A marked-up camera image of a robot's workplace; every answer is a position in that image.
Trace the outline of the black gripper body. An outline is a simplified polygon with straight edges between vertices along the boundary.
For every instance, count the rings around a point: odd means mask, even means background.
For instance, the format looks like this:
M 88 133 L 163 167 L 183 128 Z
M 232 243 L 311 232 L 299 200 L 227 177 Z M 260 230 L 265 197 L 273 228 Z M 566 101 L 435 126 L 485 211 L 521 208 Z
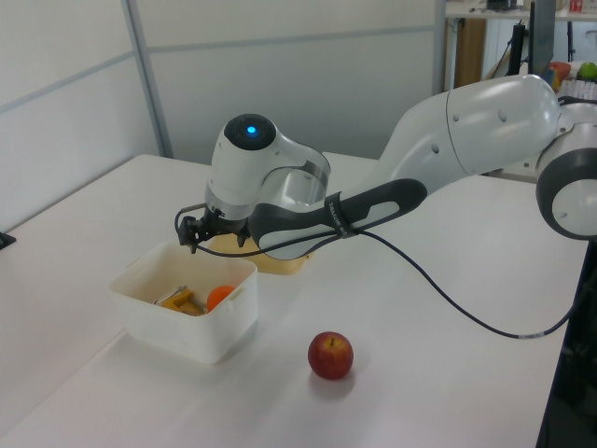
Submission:
M 223 234 L 235 234 L 237 236 L 249 236 L 248 219 L 228 219 L 219 209 L 215 211 L 207 209 L 201 218 L 201 235 L 217 236 Z

